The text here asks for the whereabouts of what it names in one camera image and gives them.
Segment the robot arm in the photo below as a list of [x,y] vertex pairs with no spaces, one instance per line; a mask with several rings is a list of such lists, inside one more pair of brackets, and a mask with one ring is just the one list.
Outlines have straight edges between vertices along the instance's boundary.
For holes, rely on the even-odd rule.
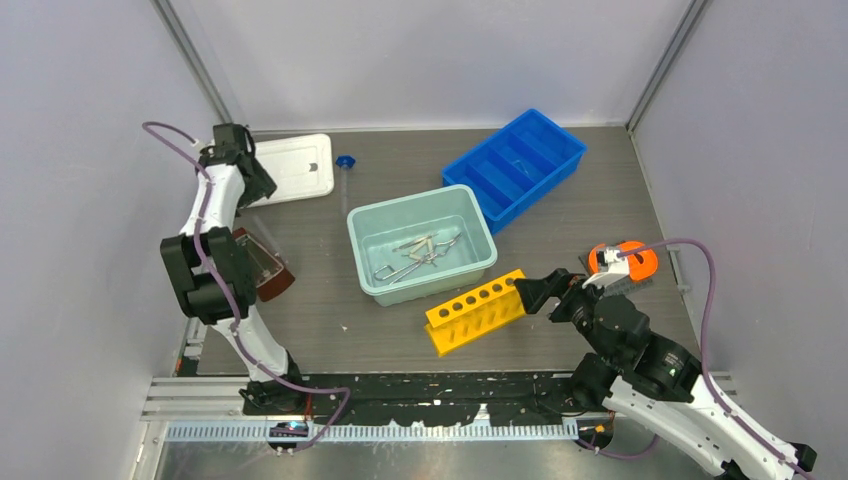
[[[255,144],[246,128],[217,125],[214,138],[214,145],[202,151],[199,162],[209,178],[197,173],[198,191],[189,219],[179,235],[162,240],[160,253],[183,313],[197,317],[230,342],[247,366],[253,389],[258,389],[253,392],[256,395],[251,393],[255,399],[262,396],[262,391],[275,388],[276,383],[255,362],[245,358],[244,351],[261,358],[264,367],[280,376],[295,374],[296,367],[290,365],[293,362],[288,352],[274,341],[256,309],[250,264],[244,249],[236,244],[232,228],[237,208],[271,195],[276,185],[256,159]],[[214,188],[207,199],[210,184]],[[236,300],[241,317],[237,333],[236,319],[221,288],[209,272],[202,271],[194,235],[200,235],[204,253],[214,262]],[[236,335],[244,349],[236,345]]]
[[[557,269],[539,280],[515,281],[527,313],[550,297],[559,299],[552,322],[570,322],[596,353],[574,372],[574,397],[584,407],[602,406],[633,418],[692,457],[710,475],[728,480],[787,480],[791,462],[812,470],[809,446],[779,439],[705,378],[701,362],[678,343],[650,330],[650,319],[623,296],[604,287],[629,273],[615,248],[598,252],[601,269],[590,278]],[[714,400],[706,382],[730,405]],[[782,454],[778,457],[736,421],[739,417]]]

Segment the white wall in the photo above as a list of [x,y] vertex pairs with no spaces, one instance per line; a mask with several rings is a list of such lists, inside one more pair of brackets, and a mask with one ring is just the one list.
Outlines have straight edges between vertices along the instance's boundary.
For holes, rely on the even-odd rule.
[[636,136],[666,235],[716,256],[713,365],[819,479],[848,473],[846,25],[840,0],[713,2]]
[[263,130],[623,124],[689,3],[172,1]]
[[146,0],[2,12],[0,478],[115,480],[185,328],[158,247],[195,189],[140,124],[215,117]]

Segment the white tray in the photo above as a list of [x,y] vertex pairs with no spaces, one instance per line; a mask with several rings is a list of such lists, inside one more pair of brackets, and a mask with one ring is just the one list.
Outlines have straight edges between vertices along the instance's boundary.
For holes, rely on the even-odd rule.
[[327,135],[258,142],[256,158],[277,190],[251,207],[321,197],[333,191],[333,152]]

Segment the floor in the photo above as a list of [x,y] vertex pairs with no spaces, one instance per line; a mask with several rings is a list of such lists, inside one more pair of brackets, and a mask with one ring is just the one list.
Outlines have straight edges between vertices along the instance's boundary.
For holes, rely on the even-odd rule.
[[[530,278],[556,267],[583,271],[578,256],[600,242],[661,239],[645,180],[627,133],[619,127],[574,128],[588,151],[577,172],[495,237],[498,261],[484,281],[515,268]],[[441,168],[484,140],[490,130],[332,134],[333,154],[350,154],[349,206],[354,208],[441,186]],[[446,292],[381,307],[356,276],[339,188],[310,200],[249,209],[268,227],[295,283],[259,305],[268,329],[304,372],[418,372],[573,369],[589,351],[571,325],[528,316],[446,357],[424,332],[424,311],[450,300]],[[667,256],[654,285],[630,296],[652,329],[693,352],[692,325]],[[200,374],[242,374],[232,347],[207,335]]]

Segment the yellow test tube rack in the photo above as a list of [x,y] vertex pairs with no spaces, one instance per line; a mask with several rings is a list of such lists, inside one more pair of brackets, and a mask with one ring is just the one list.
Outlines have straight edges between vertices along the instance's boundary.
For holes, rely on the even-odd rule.
[[440,357],[526,315],[516,278],[524,278],[521,269],[427,310],[424,329]]

